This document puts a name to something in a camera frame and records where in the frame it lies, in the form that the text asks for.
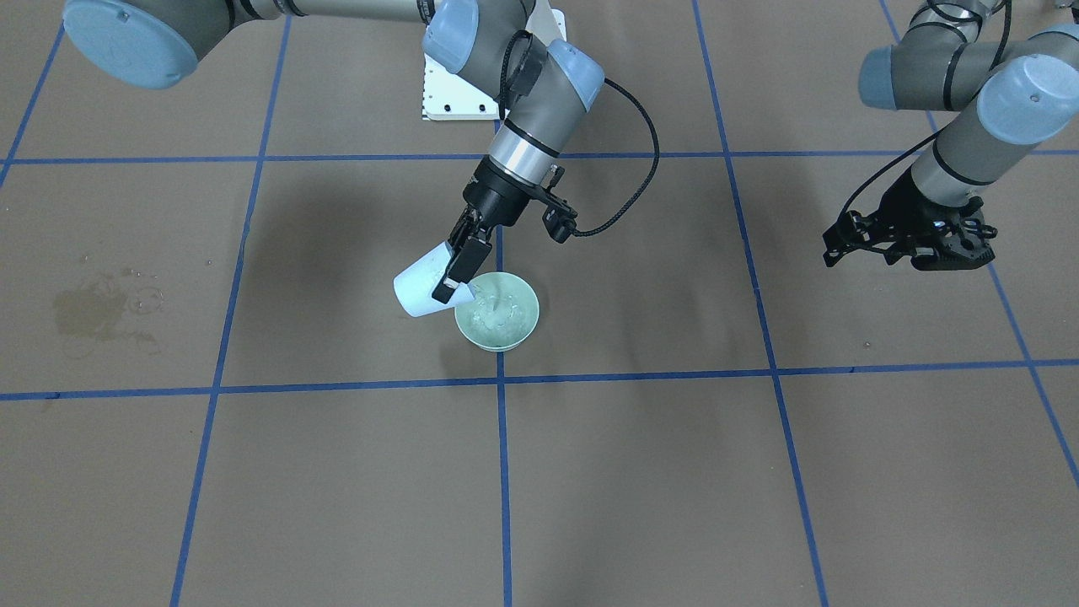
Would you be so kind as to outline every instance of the black cable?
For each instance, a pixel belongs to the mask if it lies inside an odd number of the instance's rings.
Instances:
[[[509,43],[506,44],[506,54],[502,57],[502,73],[498,75],[498,98],[496,100],[498,102],[498,120],[503,122],[506,121],[506,106],[509,105],[509,57],[513,56],[517,42],[525,38],[531,39],[532,35],[523,29],[515,31],[509,37]],[[521,60],[517,66],[518,70],[524,65],[528,55],[528,53],[521,54]]]
[[[637,191],[633,192],[633,195],[630,196],[628,201],[626,201],[626,204],[622,205],[622,208],[619,208],[618,211],[614,213],[614,217],[611,217],[610,219],[607,219],[606,223],[603,223],[602,225],[596,227],[595,230],[581,231],[574,229],[573,235],[577,237],[593,236],[613,225],[615,221],[617,221],[618,219],[622,219],[622,216],[625,215],[627,210],[629,210],[629,207],[633,206],[633,203],[637,202],[639,197],[641,197],[641,194],[644,193],[644,190],[648,189],[648,184],[652,183],[652,178],[656,176],[656,169],[659,168],[659,156],[660,156],[659,135],[656,134],[656,125],[655,123],[652,122],[652,116],[648,115],[648,111],[644,109],[644,106],[641,105],[641,101],[637,100],[637,97],[634,97],[629,91],[618,85],[617,82],[611,80],[610,78],[604,78],[603,83],[614,88],[615,91],[622,93],[624,97],[629,99],[629,101],[633,104],[634,107],[637,107],[637,111],[641,112],[641,116],[644,118],[644,123],[648,125],[648,133],[652,135],[652,150],[653,150],[652,168],[648,169],[648,175],[644,178],[644,181],[641,181],[641,187],[637,188]]]
[[[993,57],[989,69],[996,68],[1005,60],[1005,47],[1008,46],[1008,38],[1011,37],[1012,0],[1001,0],[1005,5],[1005,31],[1000,35],[1000,45],[997,46],[997,54]]]
[[[926,4],[928,4],[929,8],[932,9],[934,13],[937,13],[937,16],[939,16],[942,19],[947,19],[952,23],[976,23],[978,25],[982,25],[982,17],[978,16],[976,14],[972,17],[957,17],[940,10],[940,3],[937,2],[937,0],[926,0]]]
[[[897,164],[899,164],[900,162],[903,162],[904,160],[906,160],[907,157],[910,157],[911,155],[913,155],[914,152],[916,152],[916,151],[920,150],[921,148],[926,147],[926,144],[928,144],[930,141],[932,141],[933,139],[935,139],[937,136],[940,135],[940,134],[941,134],[941,132],[938,130],[938,132],[933,133],[932,135],[926,137],[925,139],[921,139],[920,141],[918,141],[917,143],[915,143],[915,146],[913,148],[911,148],[911,149],[906,150],[905,152],[903,152],[903,153],[899,154],[898,156],[896,156],[891,162],[889,162],[888,164],[884,165],[884,167],[882,167],[879,170],[877,170],[876,173],[874,173],[872,177],[870,177],[869,179],[866,179],[864,183],[862,183],[861,185],[859,185],[858,189],[855,190],[855,193],[850,194],[850,197],[847,198],[847,203],[843,205],[843,210],[839,211],[839,217],[836,219],[836,223],[843,221],[843,217],[844,217],[844,215],[847,213],[847,210],[850,209],[850,205],[853,204],[855,201],[858,199],[858,196],[860,196],[862,194],[862,192],[864,192],[871,184],[873,184],[874,181],[876,181],[877,179],[879,179],[885,173],[887,173],[887,171],[891,170],[892,168],[894,168],[894,166]],[[882,254],[891,254],[892,253],[891,251],[885,250],[884,248],[877,248],[875,246],[869,246],[869,245],[865,245],[865,244],[858,244],[858,243],[850,242],[850,240],[847,239],[847,237],[845,235],[843,235],[843,230],[836,230],[836,231],[838,232],[839,238],[843,240],[843,244],[846,244],[847,246],[850,246],[850,247],[853,247],[853,248],[859,248],[861,250],[871,250],[873,252],[879,252]]]

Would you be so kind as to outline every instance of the bowl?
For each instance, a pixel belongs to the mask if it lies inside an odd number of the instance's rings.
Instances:
[[[520,346],[540,322],[540,300],[523,278],[509,272],[480,274],[468,282],[476,299],[453,309],[461,334],[488,353]]]

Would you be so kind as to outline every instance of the light blue joint cap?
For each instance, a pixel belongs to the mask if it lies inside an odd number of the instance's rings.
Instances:
[[[199,67],[182,36],[119,0],[67,0],[64,29],[91,63],[142,88],[168,88]]]
[[[862,61],[858,75],[858,94],[871,108],[898,109],[896,91],[891,86],[891,46],[871,51]]]
[[[479,3],[476,0],[443,0],[423,37],[423,52],[446,71],[464,69],[476,45],[479,31]]]
[[[1043,29],[1043,30],[1039,31],[1038,33],[1035,33],[1030,38],[1037,38],[1038,36],[1041,36],[1042,33],[1052,33],[1054,31],[1056,33],[1063,33],[1064,36],[1070,36],[1071,38],[1075,38],[1076,40],[1079,40],[1079,24],[1075,24],[1075,23],[1056,24],[1053,27]]]
[[[585,111],[592,109],[597,95],[603,88],[603,68],[579,49],[565,40],[556,40],[547,47],[547,53],[558,63],[566,78],[577,89]]]
[[[991,135],[1015,146],[1053,137],[1079,112],[1079,72],[1049,55],[1010,61],[978,96],[978,118]]]

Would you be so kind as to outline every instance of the robotic arm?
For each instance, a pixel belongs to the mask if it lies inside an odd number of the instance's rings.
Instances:
[[[551,193],[563,173],[555,162],[605,78],[595,60],[565,41],[547,46],[524,31],[535,4],[536,0],[67,0],[64,22],[72,42],[92,63],[147,88],[167,88],[190,75],[218,42],[247,22],[284,14],[427,24],[424,51],[449,72],[498,99],[513,116],[504,121],[465,185],[466,206],[449,238],[432,252],[445,264],[441,276],[422,285],[419,296],[401,291],[414,289],[414,280],[395,280],[402,305],[410,315],[421,316],[470,300],[470,290],[460,287],[490,253],[494,229],[516,223],[532,199],[547,205],[544,223],[555,240],[563,243],[576,231],[576,211]]]
[[[1010,11],[1010,2],[999,8]],[[1079,112],[1079,25],[1012,45],[976,42],[994,12],[983,0],[930,0],[898,45],[865,58],[865,105],[959,114],[886,167],[933,141],[876,211],[848,210],[864,185],[851,196],[824,232],[829,266],[857,249],[880,252],[888,264],[910,256],[918,270],[967,270],[994,259],[987,240],[997,231],[985,223],[979,194]]]

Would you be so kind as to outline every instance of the white mounting plate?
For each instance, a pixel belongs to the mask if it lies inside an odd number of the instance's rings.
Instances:
[[[551,9],[558,29],[565,39],[565,14]],[[435,59],[424,55],[424,120],[496,120],[498,104],[482,91],[454,75]]]

